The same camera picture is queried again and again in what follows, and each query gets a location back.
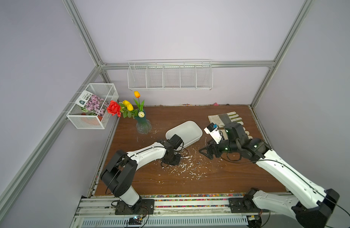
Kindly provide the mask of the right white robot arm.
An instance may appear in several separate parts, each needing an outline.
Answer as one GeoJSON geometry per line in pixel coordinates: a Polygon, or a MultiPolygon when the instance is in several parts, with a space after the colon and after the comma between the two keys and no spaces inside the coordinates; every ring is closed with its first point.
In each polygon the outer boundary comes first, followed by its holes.
{"type": "Polygon", "coordinates": [[[326,227],[340,198],[335,190],[325,190],[304,177],[269,144],[260,138],[250,139],[241,124],[227,123],[224,130],[227,139],[223,138],[216,124],[205,127],[205,133],[212,139],[199,152],[211,160],[223,154],[238,153],[240,159],[248,159],[250,163],[264,169],[292,193],[291,196],[282,196],[252,188],[243,199],[231,203],[231,208],[238,212],[274,211],[295,219],[304,228],[326,227]]]}

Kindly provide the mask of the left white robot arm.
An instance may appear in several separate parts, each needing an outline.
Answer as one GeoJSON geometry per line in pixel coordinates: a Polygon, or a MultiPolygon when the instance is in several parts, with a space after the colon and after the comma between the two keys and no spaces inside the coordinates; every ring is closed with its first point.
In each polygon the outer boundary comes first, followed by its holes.
{"type": "Polygon", "coordinates": [[[103,169],[100,179],[115,197],[134,207],[140,201],[139,194],[132,187],[136,171],[156,160],[167,165],[178,165],[181,155],[176,150],[182,145],[183,140],[174,135],[169,140],[159,140],[137,151],[118,150],[103,169]]]}

